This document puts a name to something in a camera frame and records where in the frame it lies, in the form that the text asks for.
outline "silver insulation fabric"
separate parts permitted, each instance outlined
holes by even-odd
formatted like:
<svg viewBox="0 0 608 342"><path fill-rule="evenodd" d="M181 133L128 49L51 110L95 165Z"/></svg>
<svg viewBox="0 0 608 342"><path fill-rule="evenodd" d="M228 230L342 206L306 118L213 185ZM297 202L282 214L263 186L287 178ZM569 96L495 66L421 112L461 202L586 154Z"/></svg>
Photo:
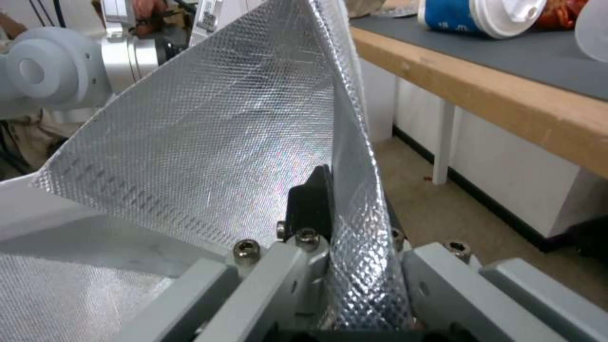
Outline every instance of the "silver insulation fabric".
<svg viewBox="0 0 608 342"><path fill-rule="evenodd" d="M330 164L336 207L321 325L404 328L406 286L362 101L343 3L270 0L100 110L33 185L223 254L243 238L269 246L288 190Z"/></svg>
<svg viewBox="0 0 608 342"><path fill-rule="evenodd" d="M0 254L0 341L110 341L173 282Z"/></svg>

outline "gray tabletop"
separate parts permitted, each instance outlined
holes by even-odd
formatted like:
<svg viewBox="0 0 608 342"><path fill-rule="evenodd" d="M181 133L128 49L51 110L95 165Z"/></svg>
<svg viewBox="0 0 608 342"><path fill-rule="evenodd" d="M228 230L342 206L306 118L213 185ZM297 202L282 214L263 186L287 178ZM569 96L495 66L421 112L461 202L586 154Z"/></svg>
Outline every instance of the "gray tabletop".
<svg viewBox="0 0 608 342"><path fill-rule="evenodd" d="M434 32L415 17L352 19L351 26L579 94L608 100L608 63L585 56L574 32L528 32L509 40Z"/></svg>

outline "beige carpet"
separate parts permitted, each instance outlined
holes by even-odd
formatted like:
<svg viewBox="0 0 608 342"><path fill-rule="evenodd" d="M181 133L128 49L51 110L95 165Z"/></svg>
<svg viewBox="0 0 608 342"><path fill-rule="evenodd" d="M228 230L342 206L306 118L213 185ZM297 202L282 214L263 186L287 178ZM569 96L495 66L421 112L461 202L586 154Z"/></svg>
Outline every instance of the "beige carpet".
<svg viewBox="0 0 608 342"><path fill-rule="evenodd" d="M399 139L374 149L384 189L413 246L458 239L482 264L519 257L608 310L608 267L574 248L540 252L454 183L425 181L432 165Z"/></svg>

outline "white cup lid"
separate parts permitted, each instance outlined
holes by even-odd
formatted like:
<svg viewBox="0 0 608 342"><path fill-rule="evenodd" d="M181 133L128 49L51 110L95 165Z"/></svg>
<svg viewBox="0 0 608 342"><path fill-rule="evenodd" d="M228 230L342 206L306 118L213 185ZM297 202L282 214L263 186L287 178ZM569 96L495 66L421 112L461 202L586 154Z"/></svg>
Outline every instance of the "white cup lid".
<svg viewBox="0 0 608 342"><path fill-rule="evenodd" d="M547 0L470 0L477 27L494 38L509 38L530 28Z"/></svg>

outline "person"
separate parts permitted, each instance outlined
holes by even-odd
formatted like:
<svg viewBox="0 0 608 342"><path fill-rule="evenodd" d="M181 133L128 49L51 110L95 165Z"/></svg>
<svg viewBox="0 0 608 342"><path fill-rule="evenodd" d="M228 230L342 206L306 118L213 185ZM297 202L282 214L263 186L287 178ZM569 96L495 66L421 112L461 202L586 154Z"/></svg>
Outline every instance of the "person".
<svg viewBox="0 0 608 342"><path fill-rule="evenodd" d="M146 20L154 15L161 14L167 10L167 4L163 0L133 0L133 10L137 20ZM150 21L143 25L137 25L136 35L144 37L159 28L161 21Z"/></svg>
<svg viewBox="0 0 608 342"><path fill-rule="evenodd" d="M0 28L4 30L7 37L11 40L27 30L24 24L16 22L4 12L0 12Z"/></svg>

